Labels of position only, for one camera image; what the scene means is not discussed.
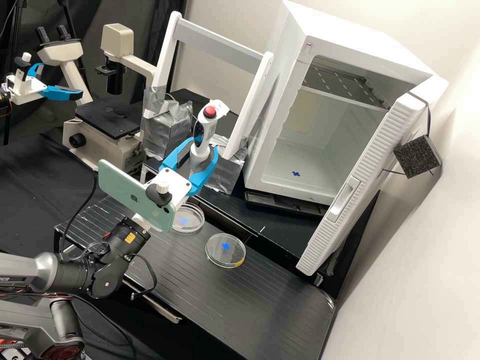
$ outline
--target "blue mark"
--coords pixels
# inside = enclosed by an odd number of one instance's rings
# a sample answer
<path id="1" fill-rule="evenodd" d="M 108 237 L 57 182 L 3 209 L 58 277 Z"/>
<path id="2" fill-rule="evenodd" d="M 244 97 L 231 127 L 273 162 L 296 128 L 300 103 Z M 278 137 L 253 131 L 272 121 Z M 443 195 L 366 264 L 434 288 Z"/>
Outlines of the blue mark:
<path id="1" fill-rule="evenodd" d="M 187 217 L 177 216 L 176 220 L 180 223 L 180 225 L 186 225 L 190 222 Z"/>

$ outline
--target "white wall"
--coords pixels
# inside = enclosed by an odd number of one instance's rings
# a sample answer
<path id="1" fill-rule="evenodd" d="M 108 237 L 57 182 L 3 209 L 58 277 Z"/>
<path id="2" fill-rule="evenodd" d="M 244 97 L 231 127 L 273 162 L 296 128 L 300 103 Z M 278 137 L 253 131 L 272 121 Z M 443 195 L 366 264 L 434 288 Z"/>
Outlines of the white wall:
<path id="1" fill-rule="evenodd" d="M 257 51 L 265 50 L 281 0 L 189 0 L 186 18 Z M 447 80 L 478 39 L 478 0 L 297 0 L 383 31 Z M 180 48 L 173 89 L 219 98 L 239 112 L 253 76 L 199 50 Z"/>
<path id="2" fill-rule="evenodd" d="M 412 212 L 392 184 L 381 194 L 323 360 L 480 357 L 479 81 L 480 46 L 457 82 L 467 96 L 437 133 L 449 138 L 441 177 L 426 197 L 425 182 L 403 186 L 419 197 Z"/>

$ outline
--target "ridged black surface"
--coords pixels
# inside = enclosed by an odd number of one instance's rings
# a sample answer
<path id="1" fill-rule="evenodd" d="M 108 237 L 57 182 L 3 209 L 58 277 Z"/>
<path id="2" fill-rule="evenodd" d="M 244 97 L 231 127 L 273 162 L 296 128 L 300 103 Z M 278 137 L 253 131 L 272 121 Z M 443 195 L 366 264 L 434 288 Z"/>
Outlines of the ridged black surface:
<path id="1" fill-rule="evenodd" d="M 68 237 L 85 247 L 124 215 L 132 214 L 107 197 L 80 213 Z M 65 223 L 56 228 L 63 231 Z M 249 360 L 317 359 L 334 314 L 332 300 L 248 246 L 241 266 L 217 267 L 205 244 L 221 232 L 207 222 L 193 235 L 151 231 L 140 253 L 158 278 L 153 294 Z M 151 286 L 140 260 L 126 276 Z"/>

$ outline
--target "open door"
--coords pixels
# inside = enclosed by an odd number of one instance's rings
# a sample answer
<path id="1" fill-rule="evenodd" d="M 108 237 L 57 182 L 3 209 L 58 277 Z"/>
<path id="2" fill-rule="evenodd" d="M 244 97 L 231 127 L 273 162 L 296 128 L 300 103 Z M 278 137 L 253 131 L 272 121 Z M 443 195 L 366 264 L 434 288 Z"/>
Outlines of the open door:
<path id="1" fill-rule="evenodd" d="M 446 80 L 434 75 L 411 92 L 433 108 L 447 86 Z M 393 149 L 411 140 L 409 130 L 426 112 L 426 108 L 422 101 L 408 93 L 395 101 L 312 235 L 296 265 L 297 269 L 312 275 L 345 240 L 388 176 L 383 169 L 391 170 L 395 165 Z"/>

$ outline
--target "petri dish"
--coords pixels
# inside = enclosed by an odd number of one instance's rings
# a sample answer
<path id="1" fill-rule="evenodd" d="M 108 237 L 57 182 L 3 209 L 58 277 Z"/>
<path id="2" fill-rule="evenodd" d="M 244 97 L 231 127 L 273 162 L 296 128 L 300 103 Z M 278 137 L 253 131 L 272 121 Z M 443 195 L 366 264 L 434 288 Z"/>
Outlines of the petri dish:
<path id="1" fill-rule="evenodd" d="M 197 205 L 186 202 L 175 213 L 172 229 L 184 234 L 195 233 L 205 223 L 204 212 Z"/>
<path id="2" fill-rule="evenodd" d="M 208 259 L 222 268 L 236 268 L 245 260 L 246 249 L 237 237 L 218 233 L 213 235 L 205 245 Z"/>

